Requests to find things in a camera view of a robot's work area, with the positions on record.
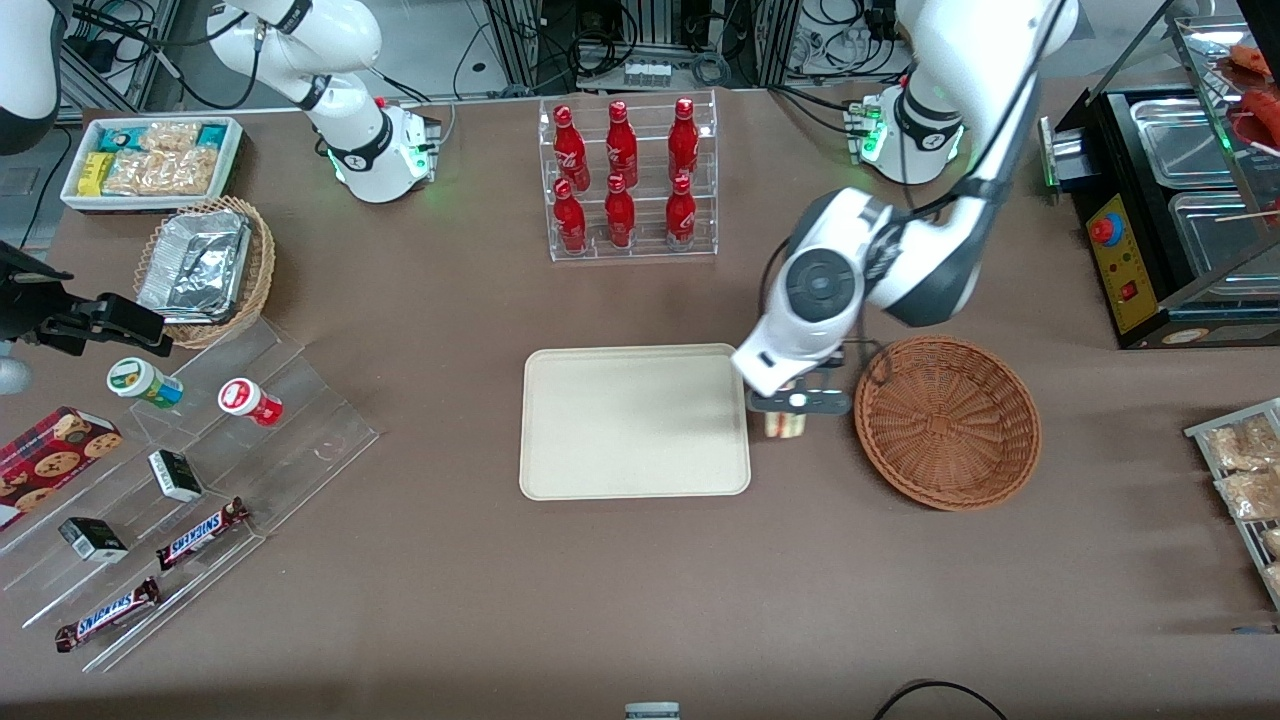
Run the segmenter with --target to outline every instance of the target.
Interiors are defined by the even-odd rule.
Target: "red switch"
[[[1097,220],[1096,223],[1089,225],[1089,237],[1093,240],[1093,242],[1097,242],[1098,245],[1110,241],[1111,236],[1114,236],[1115,232],[1116,232],[1115,224],[1106,218],[1102,218],[1101,220]]]

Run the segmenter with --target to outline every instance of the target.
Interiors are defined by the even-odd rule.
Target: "white robotic arm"
[[[742,378],[764,398],[756,409],[849,410],[823,389],[768,398],[841,348],[864,299],[911,327],[941,323],[964,307],[1032,126],[1034,67],[1066,41],[1078,14],[1076,0],[908,0],[900,8],[919,63],[904,104],[963,117],[979,159],[954,188],[957,199],[943,225],[854,188],[805,210],[764,316],[733,354]],[[899,140],[895,152],[906,165],[913,152],[936,150],[905,132]]]
[[[0,10],[0,155],[15,155],[58,117],[58,49],[72,0],[10,0]]]
[[[210,42],[214,53],[307,113],[352,195],[387,202],[433,177],[439,128],[401,108],[380,108],[352,74],[372,68],[381,51],[369,8],[356,0],[238,0],[214,6],[209,33],[241,12],[248,17]]]

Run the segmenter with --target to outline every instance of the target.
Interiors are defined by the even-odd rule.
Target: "red cookie box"
[[[35,510],[120,442],[120,432],[111,423],[73,407],[59,407],[0,447],[0,530]]]

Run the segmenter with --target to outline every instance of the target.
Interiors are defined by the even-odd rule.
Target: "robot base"
[[[932,182],[959,154],[964,128],[955,133],[951,142],[938,135],[941,142],[937,147],[931,150],[916,147],[906,138],[895,117],[895,105],[901,95],[902,88],[895,86],[879,95],[865,96],[861,105],[850,105],[845,111],[845,127],[855,136],[849,138],[849,155],[855,165],[861,163],[872,165],[896,183]],[[909,142],[906,147],[902,147],[904,141]]]
[[[329,154],[338,179],[365,202],[390,202],[419,183],[435,179],[440,126],[429,127],[421,115],[403,108],[388,106],[383,113],[390,118],[392,138],[367,170],[343,168]]]

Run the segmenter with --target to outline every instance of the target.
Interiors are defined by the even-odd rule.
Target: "small cup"
[[[141,357],[125,357],[106,372],[106,387],[120,397],[137,397],[169,409],[182,400],[182,380],[156,370]]]
[[[230,415],[247,415],[264,428],[274,425],[284,415],[280,398],[268,395],[262,386],[248,378],[228,380],[218,392],[218,406]]]

